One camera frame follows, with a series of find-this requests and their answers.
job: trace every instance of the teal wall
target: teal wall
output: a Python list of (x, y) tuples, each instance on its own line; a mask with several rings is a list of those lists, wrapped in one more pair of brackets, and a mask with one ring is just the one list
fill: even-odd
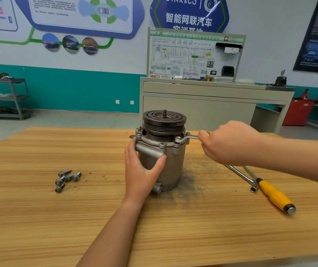
[[(27, 80), (34, 108), (102, 112), (139, 112), (140, 77), (145, 76), (16, 65), (0, 65), (0, 71)], [(16, 88), (24, 93), (23, 84)], [(10, 93), (8, 84), (0, 84), (0, 93)]]

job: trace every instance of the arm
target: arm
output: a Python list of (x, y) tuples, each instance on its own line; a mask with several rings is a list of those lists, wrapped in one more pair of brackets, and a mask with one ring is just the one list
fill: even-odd
[(318, 141), (270, 137), (238, 121), (210, 134), (201, 130), (198, 137), (205, 154), (220, 164), (271, 169), (318, 182)]
[(125, 267), (140, 210), (165, 166), (160, 157), (153, 169), (140, 163), (133, 139), (125, 150), (126, 195), (117, 211), (87, 249), (77, 267)]

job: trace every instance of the l-shaped socket wrench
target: l-shaped socket wrench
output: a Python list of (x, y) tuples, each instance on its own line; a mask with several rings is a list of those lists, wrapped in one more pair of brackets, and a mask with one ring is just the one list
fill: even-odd
[(237, 170), (235, 167), (233, 166), (229, 166), (229, 165), (225, 165), (227, 168), (229, 168), (230, 170), (233, 170), (236, 174), (238, 174), (239, 176), (241, 176), (244, 180), (246, 180), (248, 183), (251, 184), (251, 188), (250, 188), (250, 191), (253, 192), (253, 193), (256, 193), (258, 192), (258, 188), (259, 188), (259, 185), (258, 183), (249, 178), (248, 176), (246, 176), (245, 174), (241, 173), (239, 170)]

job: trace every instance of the green line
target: green line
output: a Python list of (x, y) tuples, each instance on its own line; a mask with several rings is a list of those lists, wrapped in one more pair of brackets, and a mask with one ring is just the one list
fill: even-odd
[[(23, 41), (23, 42), (14, 42), (14, 41), (3, 41), (3, 40), (0, 40), (0, 43), (3, 43), (3, 44), (13, 44), (13, 45), (27, 45), (29, 42), (33, 42), (33, 43), (43, 43), (43, 41), (41, 39), (34, 39), (32, 38), (33, 34), (34, 34), (34, 27), (32, 27), (31, 29), (31, 32), (29, 33), (29, 36), (28, 36), (28, 39), (26, 41)], [(110, 37), (109, 38), (109, 41), (106, 45), (99, 45), (98, 48), (99, 49), (108, 49), (111, 45), (112, 45), (112, 42), (114, 40), (114, 37)]]
[(223, 27), (223, 25), (224, 25), (224, 23), (225, 23), (225, 20), (226, 20), (226, 16), (225, 16), (225, 12), (224, 12), (224, 7), (223, 7), (223, 1), (222, 1), (222, 0), (220, 0), (220, 1), (221, 1), (221, 7), (222, 7), (222, 12), (223, 12), (224, 20), (223, 20), (221, 26), (218, 28), (217, 33), (219, 32), (219, 30), (221, 30), (221, 28)]
[(155, 8), (154, 8), (154, 15), (155, 15), (156, 21), (158, 22), (159, 28), (161, 28), (161, 24), (160, 24), (160, 22), (159, 22), (159, 18), (158, 18), (158, 16), (157, 16), (157, 14), (156, 14), (156, 9), (157, 9), (157, 7), (158, 7), (160, 1), (161, 1), (161, 0), (158, 0), (157, 4), (155, 5)]

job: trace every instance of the red cabinet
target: red cabinet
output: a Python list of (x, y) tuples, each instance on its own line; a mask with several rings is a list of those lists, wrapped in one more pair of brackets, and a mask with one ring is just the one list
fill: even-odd
[(314, 100), (295, 100), (291, 101), (290, 107), (287, 110), (283, 126), (304, 126), (307, 122), (307, 117), (310, 114)]

